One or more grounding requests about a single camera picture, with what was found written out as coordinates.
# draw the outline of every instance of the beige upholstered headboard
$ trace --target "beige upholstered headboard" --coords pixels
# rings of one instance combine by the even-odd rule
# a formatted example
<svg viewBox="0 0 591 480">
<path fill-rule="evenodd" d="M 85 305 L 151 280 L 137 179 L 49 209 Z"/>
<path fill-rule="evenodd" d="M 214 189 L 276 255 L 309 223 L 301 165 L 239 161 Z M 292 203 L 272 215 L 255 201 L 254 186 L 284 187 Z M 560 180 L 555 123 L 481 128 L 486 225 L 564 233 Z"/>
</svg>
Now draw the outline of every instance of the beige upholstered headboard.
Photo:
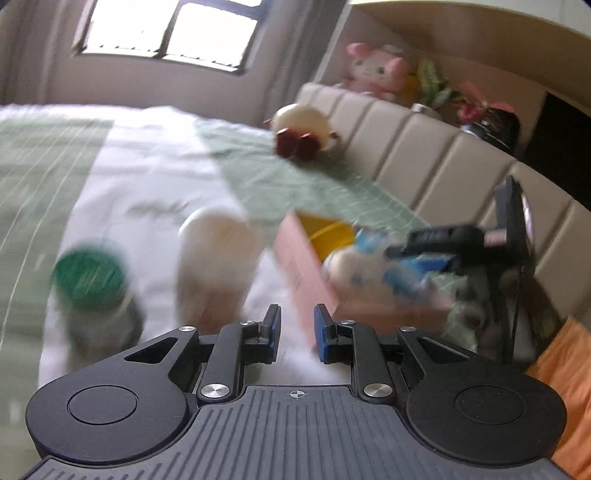
<svg viewBox="0 0 591 480">
<path fill-rule="evenodd" d="M 494 225 L 493 189 L 515 176 L 533 211 L 536 277 L 561 315 L 591 327 L 591 212 L 564 190 L 473 135 L 402 106 L 314 83 L 297 101 L 330 117 L 359 173 L 432 225 Z"/>
</svg>

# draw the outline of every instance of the cable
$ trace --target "cable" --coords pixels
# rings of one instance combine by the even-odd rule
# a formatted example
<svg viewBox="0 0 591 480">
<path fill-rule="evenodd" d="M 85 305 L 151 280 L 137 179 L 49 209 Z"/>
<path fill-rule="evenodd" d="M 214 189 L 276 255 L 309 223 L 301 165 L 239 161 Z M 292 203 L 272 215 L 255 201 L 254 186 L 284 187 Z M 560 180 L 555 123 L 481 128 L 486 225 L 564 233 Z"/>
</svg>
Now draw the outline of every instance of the cable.
<svg viewBox="0 0 591 480">
<path fill-rule="evenodd" d="M 519 268 L 517 275 L 517 292 L 515 293 L 515 313 L 513 315 L 513 325 L 511 326 L 511 362 L 515 358 L 515 338 L 517 337 L 517 320 L 519 318 L 519 297 L 521 296 L 521 280 L 523 276 L 523 267 Z"/>
</svg>

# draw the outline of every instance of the orange fabric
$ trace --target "orange fabric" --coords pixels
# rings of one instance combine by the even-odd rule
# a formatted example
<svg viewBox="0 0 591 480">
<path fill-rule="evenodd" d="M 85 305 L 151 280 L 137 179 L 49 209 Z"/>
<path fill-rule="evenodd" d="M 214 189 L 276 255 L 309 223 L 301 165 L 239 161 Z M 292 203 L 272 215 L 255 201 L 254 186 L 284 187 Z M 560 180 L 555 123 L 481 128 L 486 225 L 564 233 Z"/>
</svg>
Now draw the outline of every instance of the orange fabric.
<svg viewBox="0 0 591 480">
<path fill-rule="evenodd" d="M 566 429 L 552 460 L 576 480 L 591 480 L 591 335 L 569 318 L 527 372 L 566 405 Z"/>
</svg>

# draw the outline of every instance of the window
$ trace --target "window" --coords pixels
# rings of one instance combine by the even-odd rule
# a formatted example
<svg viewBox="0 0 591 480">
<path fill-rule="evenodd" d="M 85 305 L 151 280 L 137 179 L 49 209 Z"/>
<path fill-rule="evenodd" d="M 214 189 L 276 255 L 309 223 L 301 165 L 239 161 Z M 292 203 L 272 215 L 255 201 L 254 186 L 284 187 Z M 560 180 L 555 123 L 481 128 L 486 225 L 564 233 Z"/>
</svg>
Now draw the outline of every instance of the window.
<svg viewBox="0 0 591 480">
<path fill-rule="evenodd" d="M 95 0 L 78 49 L 242 73 L 269 1 Z"/>
</svg>

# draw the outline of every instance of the red plush foot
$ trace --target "red plush foot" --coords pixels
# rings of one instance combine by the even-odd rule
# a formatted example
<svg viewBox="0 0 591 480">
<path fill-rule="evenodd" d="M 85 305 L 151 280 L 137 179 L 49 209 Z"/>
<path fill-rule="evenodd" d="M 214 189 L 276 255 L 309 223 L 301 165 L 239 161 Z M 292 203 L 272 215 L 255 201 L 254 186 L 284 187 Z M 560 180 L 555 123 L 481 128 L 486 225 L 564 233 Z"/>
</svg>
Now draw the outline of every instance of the red plush foot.
<svg viewBox="0 0 591 480">
<path fill-rule="evenodd" d="M 275 153 L 283 158 L 291 158 L 299 142 L 300 137 L 293 130 L 279 130 L 275 136 Z"/>
<path fill-rule="evenodd" d="M 303 161 L 312 161 L 320 151 L 320 141 L 314 134 L 306 134 L 300 138 L 295 156 Z"/>
</svg>

